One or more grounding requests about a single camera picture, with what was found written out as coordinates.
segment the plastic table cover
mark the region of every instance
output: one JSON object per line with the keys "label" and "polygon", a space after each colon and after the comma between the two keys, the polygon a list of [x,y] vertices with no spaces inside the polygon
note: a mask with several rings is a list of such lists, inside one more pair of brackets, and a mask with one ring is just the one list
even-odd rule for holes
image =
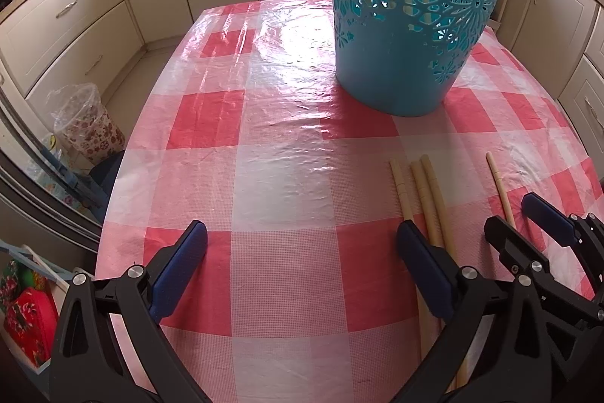
{"label": "plastic table cover", "polygon": [[[566,214],[604,217],[593,163],[490,29],[438,110],[409,119],[365,107],[337,84],[330,0],[210,9],[138,119],[97,278],[146,264],[201,220],[207,255],[162,327],[214,402],[388,402],[419,363],[416,290],[394,248],[401,212],[388,160],[413,184],[408,164],[427,153],[460,264],[508,278],[482,234],[485,219],[503,216],[487,151],[520,232],[558,280],[588,295],[573,254],[524,219],[520,201],[535,191]],[[122,320],[114,325],[135,380],[150,387]]]}

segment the metal bolt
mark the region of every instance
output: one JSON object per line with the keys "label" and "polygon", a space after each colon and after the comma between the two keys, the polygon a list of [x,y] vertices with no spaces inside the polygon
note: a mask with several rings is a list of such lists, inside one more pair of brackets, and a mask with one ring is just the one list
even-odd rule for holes
{"label": "metal bolt", "polygon": [[524,285],[525,287],[529,287],[529,285],[532,284],[530,277],[526,275],[520,275],[518,281],[520,282],[520,285]]}
{"label": "metal bolt", "polygon": [[471,266],[465,266],[461,269],[461,275],[463,275],[468,280],[474,280],[476,277],[478,277],[478,272],[476,272],[476,270],[473,269]]}
{"label": "metal bolt", "polygon": [[78,273],[74,277],[74,285],[82,285],[86,281],[86,275],[83,273]]}
{"label": "metal bolt", "polygon": [[128,276],[130,278],[138,278],[143,275],[144,271],[145,269],[143,267],[141,267],[140,265],[135,265],[133,267],[130,267],[130,269],[128,270]]}

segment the tile floor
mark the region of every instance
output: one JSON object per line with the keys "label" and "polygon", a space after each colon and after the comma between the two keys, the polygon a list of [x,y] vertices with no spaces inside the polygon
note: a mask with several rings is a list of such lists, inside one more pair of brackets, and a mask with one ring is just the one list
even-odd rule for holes
{"label": "tile floor", "polygon": [[147,52],[109,100],[107,110],[126,139],[130,138],[155,82],[175,49],[176,46]]}

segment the checkered tablecloth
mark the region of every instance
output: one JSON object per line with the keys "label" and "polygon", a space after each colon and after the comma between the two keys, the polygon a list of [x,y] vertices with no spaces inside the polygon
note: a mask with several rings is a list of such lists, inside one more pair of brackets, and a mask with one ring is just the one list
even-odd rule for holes
{"label": "checkered tablecloth", "polygon": [[192,219],[207,225],[205,260],[162,326],[216,403],[388,402],[412,374],[416,291],[394,250],[391,157],[411,184],[408,163],[430,156],[460,263],[507,278],[482,236],[485,219],[502,215],[492,151],[519,230],[560,281],[590,291],[572,253],[519,205],[535,191],[566,214],[604,217],[596,172],[557,104],[493,32],[438,110],[410,119],[337,85],[332,16],[330,0],[203,13],[149,96],[111,197],[98,278],[146,264]]}

